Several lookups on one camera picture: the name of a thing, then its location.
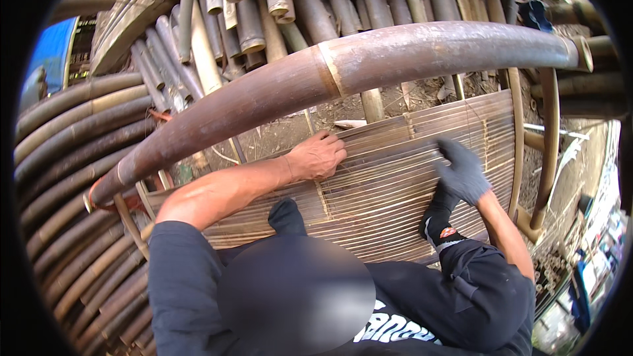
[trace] forearm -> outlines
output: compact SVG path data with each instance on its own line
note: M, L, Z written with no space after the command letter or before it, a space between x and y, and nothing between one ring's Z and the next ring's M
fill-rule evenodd
M202 231L292 181L285 157L218 170L172 194L163 203L156 222L182 221Z
M534 267L526 244L492 190L481 196L477 209L484 219L491 241L503 252L508 263L516 265L525 277L534 281Z

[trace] dark cloth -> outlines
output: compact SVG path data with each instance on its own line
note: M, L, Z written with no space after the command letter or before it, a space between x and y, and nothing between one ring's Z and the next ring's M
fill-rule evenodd
M271 215L273 228L296 234L292 225L273 225L275 217L289 223L296 214L296 204L287 203ZM158 354L265 355L224 327L216 301L223 268L260 241L215 251L191 225L156 225L148 289ZM532 282L499 250L475 240L451 245L440 261L442 272L411 262L366 264L376 284L372 318L354 339L324 354L530 355Z

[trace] blue tarp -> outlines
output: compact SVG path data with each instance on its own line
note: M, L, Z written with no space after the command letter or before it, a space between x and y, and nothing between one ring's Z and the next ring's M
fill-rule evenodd
M43 65L49 93L59 91L63 85L68 44L74 27L75 19L71 18L44 29L31 56L26 76Z

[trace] person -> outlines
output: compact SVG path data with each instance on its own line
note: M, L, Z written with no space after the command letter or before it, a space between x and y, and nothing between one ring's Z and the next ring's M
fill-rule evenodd
M440 138L439 182L419 233L439 254L441 272L414 262L366 264L376 286L367 325L324 354L530 355L534 320L532 261L497 201L476 154ZM218 312L217 284L241 251L214 250L201 234L255 198L292 182L333 175L344 142L319 131L288 154L219 170L181 187L163 204L149 242L149 301L158 354L264 355L228 330ZM479 210L491 245L449 224L460 200ZM294 201L270 211L276 236L307 235Z

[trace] black pants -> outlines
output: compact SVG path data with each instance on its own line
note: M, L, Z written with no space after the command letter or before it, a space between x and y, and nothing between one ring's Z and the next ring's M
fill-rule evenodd
M301 213L289 198L274 206L268 222L281 229L278 235L305 233ZM218 256L227 265L265 239L218 250ZM442 250L439 257L441 272L404 261L366 266L377 292L449 346L476 352L499 349L534 314L532 281L495 247L468 239Z

